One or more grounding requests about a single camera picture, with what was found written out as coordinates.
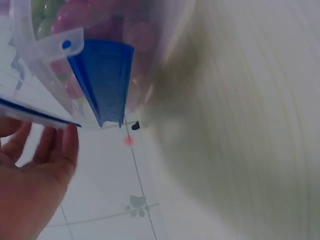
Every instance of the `finger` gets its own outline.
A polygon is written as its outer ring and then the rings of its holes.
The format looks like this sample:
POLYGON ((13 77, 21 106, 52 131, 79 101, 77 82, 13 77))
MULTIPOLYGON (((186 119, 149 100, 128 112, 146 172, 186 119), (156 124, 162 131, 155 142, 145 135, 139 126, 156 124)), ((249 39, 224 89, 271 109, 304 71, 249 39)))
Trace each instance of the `finger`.
POLYGON ((79 139, 76 125, 69 125, 63 130, 61 142, 62 146, 59 156, 52 156, 53 159, 50 161, 60 166, 63 174, 67 175, 68 179, 71 179, 75 173, 78 161, 79 139))
POLYGON ((19 160, 24 151, 31 126, 32 123, 24 122, 20 129, 12 135, 10 140, 1 147, 0 152, 8 156, 13 163, 19 160))
POLYGON ((40 142, 36 147, 32 161, 37 164, 45 163, 49 160, 53 143, 56 137, 56 129, 46 126, 42 132, 40 142))
POLYGON ((69 125, 62 136, 61 154, 72 165, 77 166, 79 151, 78 129, 75 124, 69 125))
POLYGON ((58 129, 56 131, 55 138, 52 144, 50 157, 49 157, 50 162, 54 162, 55 159, 61 156, 63 134, 64 134, 64 131, 62 129, 58 129))
POLYGON ((0 116, 0 138, 14 134, 20 129, 22 121, 7 116, 0 116))

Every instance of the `floor tile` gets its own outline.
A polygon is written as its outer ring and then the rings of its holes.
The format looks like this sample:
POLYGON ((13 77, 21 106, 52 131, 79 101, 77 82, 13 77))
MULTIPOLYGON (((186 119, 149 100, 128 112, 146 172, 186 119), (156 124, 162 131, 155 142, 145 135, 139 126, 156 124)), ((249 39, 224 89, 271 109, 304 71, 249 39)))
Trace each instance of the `floor tile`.
POLYGON ((146 150, 141 134, 141 130, 131 130, 131 125, 128 125, 129 135, 133 139, 133 154, 138 168, 144 195, 148 205, 158 203, 157 194, 155 191, 154 180, 151 174, 149 160, 147 159, 146 150))
POLYGON ((66 224, 66 220, 62 212, 62 208, 61 206, 59 206, 58 209, 55 211, 53 217, 51 218, 50 222, 48 223, 48 226, 56 226, 62 224, 66 224))
POLYGON ((150 218, 157 240, 168 240, 168 234, 164 225, 164 219, 159 205, 150 208, 150 218))
POLYGON ((154 240, 148 215, 130 214, 69 226, 74 240, 154 240))
POLYGON ((125 127, 79 135, 77 172, 62 202, 68 223, 106 217, 141 205, 141 188, 125 127))
POLYGON ((37 240, 72 240, 67 226, 46 227, 37 240))

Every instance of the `pink ball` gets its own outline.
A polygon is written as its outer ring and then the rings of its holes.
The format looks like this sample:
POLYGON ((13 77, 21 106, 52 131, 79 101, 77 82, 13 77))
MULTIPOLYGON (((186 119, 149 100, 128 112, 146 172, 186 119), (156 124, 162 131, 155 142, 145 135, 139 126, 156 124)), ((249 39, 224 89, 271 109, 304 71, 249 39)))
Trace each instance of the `pink ball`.
POLYGON ((113 17, 112 26, 107 40, 114 42, 123 42, 123 32, 124 32, 124 18, 123 17, 113 17))
POLYGON ((66 58, 52 61, 50 67, 55 75, 71 73, 72 69, 66 58))
POLYGON ((106 39, 112 26, 113 21, 111 15, 106 15, 103 20, 93 24, 85 31, 86 37, 90 39, 106 39))
POLYGON ((69 30, 70 28, 67 25, 64 25, 63 22, 55 20, 51 26, 51 34, 58 34, 64 31, 69 30))
POLYGON ((61 6, 56 14, 61 27, 67 29, 83 27, 89 19, 90 9, 87 3, 72 1, 61 6))
POLYGON ((87 3, 87 0, 64 0, 65 3, 72 3, 72 2, 83 2, 83 3, 87 3))
POLYGON ((125 40, 137 52, 147 52, 156 45, 156 30, 150 23, 139 22, 128 30, 125 40))
POLYGON ((136 13, 141 0, 122 0, 120 9, 125 13, 136 13))
POLYGON ((120 0, 88 0, 91 7, 98 10, 105 10, 115 7, 120 0))
POLYGON ((85 96, 74 75, 65 81, 64 88, 68 95, 74 100, 82 99, 85 96))

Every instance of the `ball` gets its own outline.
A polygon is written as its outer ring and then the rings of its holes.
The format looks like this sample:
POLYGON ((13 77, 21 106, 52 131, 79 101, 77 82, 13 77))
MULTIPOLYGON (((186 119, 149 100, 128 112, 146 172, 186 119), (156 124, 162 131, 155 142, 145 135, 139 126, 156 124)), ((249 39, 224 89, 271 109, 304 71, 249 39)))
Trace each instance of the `ball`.
POLYGON ((71 73, 72 69, 66 58, 52 61, 50 67, 55 75, 71 73))
POLYGON ((120 0, 88 0, 91 7, 97 10, 106 10, 115 7, 120 0))
POLYGON ((125 42, 133 46, 137 52, 147 52, 157 42, 155 27, 148 22, 139 22, 129 28, 125 42))
POLYGON ((112 25, 107 40, 123 42, 124 18, 121 16, 112 17, 112 25))
POLYGON ((51 35, 51 27, 54 21, 54 18, 45 18, 44 20, 42 20, 36 31, 37 39, 44 39, 51 35))
POLYGON ((63 2, 61 0, 46 0, 43 14, 46 18, 55 18, 63 2))
POLYGON ((85 31, 86 38, 106 39, 113 26, 111 14, 106 14, 98 23, 95 23, 94 21, 92 23, 93 25, 85 31))
POLYGON ((68 29, 84 27, 88 22, 90 9, 87 3, 72 1, 63 4, 56 14, 59 26, 68 29))
POLYGON ((64 88, 73 100, 82 99, 85 96, 75 75, 72 75, 67 81, 65 81, 64 88))

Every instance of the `tile grout line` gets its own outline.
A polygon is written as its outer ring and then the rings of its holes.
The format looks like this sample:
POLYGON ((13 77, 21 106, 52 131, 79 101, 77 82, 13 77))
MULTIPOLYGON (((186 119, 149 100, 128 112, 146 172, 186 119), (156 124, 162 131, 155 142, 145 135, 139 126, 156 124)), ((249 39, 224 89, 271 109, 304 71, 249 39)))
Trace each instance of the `tile grout line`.
MULTIPOLYGON (((159 203, 155 203, 155 204, 152 204, 152 205, 150 205, 148 207, 152 208, 152 207, 155 207, 155 206, 158 206, 158 205, 159 205, 159 203)), ((141 208, 138 208, 138 209, 147 210, 147 207, 145 206, 145 207, 141 207, 141 208)), ((113 218, 113 217, 118 217, 118 216, 129 214, 129 213, 130 213, 130 211, 125 211, 125 212, 116 213, 116 214, 109 215, 109 216, 97 217, 97 218, 93 218, 93 219, 89 219, 89 220, 74 221, 74 222, 67 222, 67 220, 65 220, 65 222, 66 222, 65 224, 63 223, 63 224, 50 225, 50 226, 47 226, 47 228, 54 228, 54 227, 62 227, 62 226, 66 226, 66 225, 77 225, 77 224, 96 222, 96 221, 99 221, 99 220, 110 219, 110 218, 113 218)))
POLYGON ((65 214, 64 208, 62 207, 62 204, 60 204, 60 207, 61 207, 62 214, 63 214, 64 220, 65 220, 65 225, 66 225, 66 227, 68 228, 68 231, 69 231, 69 234, 70 234, 71 240, 75 240, 75 239, 74 239, 74 236, 72 235, 72 232, 71 232, 71 229, 70 229, 69 223, 68 223, 68 221, 67 221, 67 217, 66 217, 66 214, 65 214))
MULTIPOLYGON (((125 124, 126 133, 127 133, 128 137, 130 137, 127 120, 125 120, 125 123, 126 123, 126 124, 125 124)), ((130 149, 131 149, 131 154, 132 154, 132 157, 133 157, 133 162, 134 162, 134 166, 135 166, 135 171, 136 171, 136 174, 137 174, 137 176, 138 176, 138 180, 139 180, 139 184, 140 184, 140 189, 141 189, 142 195, 145 197, 145 192, 144 192, 144 189, 143 189, 143 187, 142 187, 142 182, 141 182, 140 175, 139 175, 138 165, 137 165, 137 161, 136 161, 136 157, 135 157, 134 149, 133 149, 132 145, 130 146, 130 149)))
MULTIPOLYGON (((128 129, 128 123, 127 123, 127 119, 126 118, 124 119, 124 122, 126 123, 125 124, 125 128, 126 128, 127 135, 128 135, 128 137, 130 137, 129 129, 128 129)), ((133 162, 134 162, 136 174, 137 174, 138 179, 139 179, 141 192, 142 192, 142 195, 145 197, 145 192, 144 192, 144 189, 143 189, 143 186, 142 186, 142 182, 141 182, 141 179, 140 179, 139 169, 138 169, 138 165, 137 165, 137 161, 136 161, 136 157, 135 157, 135 153, 134 153, 134 148, 133 148, 132 145, 130 146, 130 148, 131 148, 131 153, 132 153, 132 157, 133 157, 133 162)), ((146 209, 146 212, 148 213, 148 218, 149 218, 149 221, 150 221, 150 225, 151 225, 151 229, 152 229, 152 232, 153 232, 153 235, 154 235, 154 239, 158 240, 157 235, 156 235, 156 231, 155 231, 155 228, 154 228, 154 224, 152 222, 151 215, 150 215, 150 212, 149 212, 148 208, 146 209)))

